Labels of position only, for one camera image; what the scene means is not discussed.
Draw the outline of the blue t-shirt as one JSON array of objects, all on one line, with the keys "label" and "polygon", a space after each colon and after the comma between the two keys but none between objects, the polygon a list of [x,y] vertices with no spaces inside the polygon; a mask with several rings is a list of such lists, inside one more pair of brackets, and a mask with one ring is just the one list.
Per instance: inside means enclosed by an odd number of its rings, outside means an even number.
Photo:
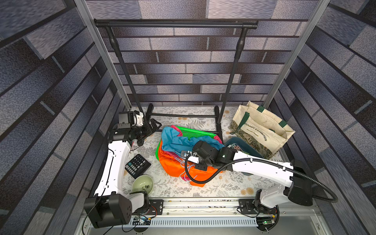
[{"label": "blue t-shirt", "polygon": [[162,131],[162,150],[180,154],[182,151],[192,151],[199,141],[208,143],[211,147],[220,150],[224,145],[210,136],[183,137],[173,127],[165,127]]}]

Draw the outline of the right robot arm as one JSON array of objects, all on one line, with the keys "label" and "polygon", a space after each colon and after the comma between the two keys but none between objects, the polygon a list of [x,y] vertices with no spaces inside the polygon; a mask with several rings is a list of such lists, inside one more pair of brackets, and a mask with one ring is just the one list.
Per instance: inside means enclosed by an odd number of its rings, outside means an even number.
[{"label": "right robot arm", "polygon": [[197,184],[206,184],[222,171],[237,171],[260,176],[277,183],[267,190],[256,193],[254,206],[256,208],[274,208],[286,202],[300,206],[312,206],[312,182],[306,175],[301,161],[274,162],[248,155],[233,148],[223,147],[221,150],[199,141],[192,151],[184,154],[186,162],[194,159],[205,167],[212,166],[216,172],[206,180],[190,180]]}]

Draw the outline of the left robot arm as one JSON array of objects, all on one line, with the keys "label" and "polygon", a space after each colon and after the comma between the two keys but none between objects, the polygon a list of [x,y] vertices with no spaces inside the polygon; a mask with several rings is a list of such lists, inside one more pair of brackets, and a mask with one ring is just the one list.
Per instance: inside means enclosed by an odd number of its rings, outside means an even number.
[{"label": "left robot arm", "polygon": [[143,175],[151,164],[141,155],[130,159],[132,144],[142,146],[147,137],[161,128],[153,118],[146,119],[139,111],[120,112],[118,124],[111,130],[107,144],[107,160],[99,185],[92,197],[86,198],[86,219],[96,229],[128,224],[131,217],[149,211],[150,202],[146,190],[124,194],[123,175],[133,178]]}]

